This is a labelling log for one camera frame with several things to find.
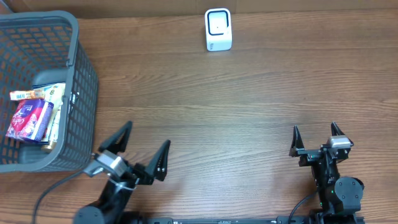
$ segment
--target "purple package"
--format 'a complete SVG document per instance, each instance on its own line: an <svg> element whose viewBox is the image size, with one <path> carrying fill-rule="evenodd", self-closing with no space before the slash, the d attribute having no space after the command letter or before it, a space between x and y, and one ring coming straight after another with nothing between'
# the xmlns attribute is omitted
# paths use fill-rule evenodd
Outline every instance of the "purple package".
<svg viewBox="0 0 398 224"><path fill-rule="evenodd" d="M24 100L7 130L7 137L28 142L40 142L49 123L53 103L45 100Z"/></svg>

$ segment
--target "basket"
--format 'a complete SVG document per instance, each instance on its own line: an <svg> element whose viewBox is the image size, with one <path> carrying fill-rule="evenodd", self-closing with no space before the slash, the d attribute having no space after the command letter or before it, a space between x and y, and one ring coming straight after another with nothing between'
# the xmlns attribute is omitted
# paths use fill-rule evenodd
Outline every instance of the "basket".
<svg viewBox="0 0 398 224"><path fill-rule="evenodd" d="M0 172L77 170L90 161L98 77L78 33L76 18L64 11L0 16ZM17 107L9 92L43 82L65 82L58 141L50 153L5 137Z"/></svg>

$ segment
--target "black cable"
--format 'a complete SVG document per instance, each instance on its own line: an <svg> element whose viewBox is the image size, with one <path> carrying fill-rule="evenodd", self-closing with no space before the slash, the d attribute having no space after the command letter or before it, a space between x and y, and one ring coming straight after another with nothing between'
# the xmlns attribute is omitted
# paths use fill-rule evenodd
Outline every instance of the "black cable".
<svg viewBox="0 0 398 224"><path fill-rule="evenodd" d="M317 189L314 193L306 196L305 198L303 198L303 200L301 200L298 204L296 204L296 206L293 208L292 212L289 215L289 219L287 220L287 224L290 224L290 222L292 221L293 218L293 214L294 212L299 208L299 206L301 206L301 204L303 204L304 202L306 202L308 199L316 196L316 194L319 192L319 189Z"/></svg>
<svg viewBox="0 0 398 224"><path fill-rule="evenodd" d="M32 224L36 224L36 216L37 216L37 211L39 209L40 206L40 202L43 200L43 198L50 193L52 190L54 190L56 187L58 187L59 185L79 176L80 174L83 173L83 170L80 170L72 175L70 175L69 177L66 177L60 181L58 181L57 183L53 184L51 187L49 187L47 190L45 190L42 195L39 197L39 199L37 199L36 204L35 204L35 208L33 209L33 215L32 215Z"/></svg>

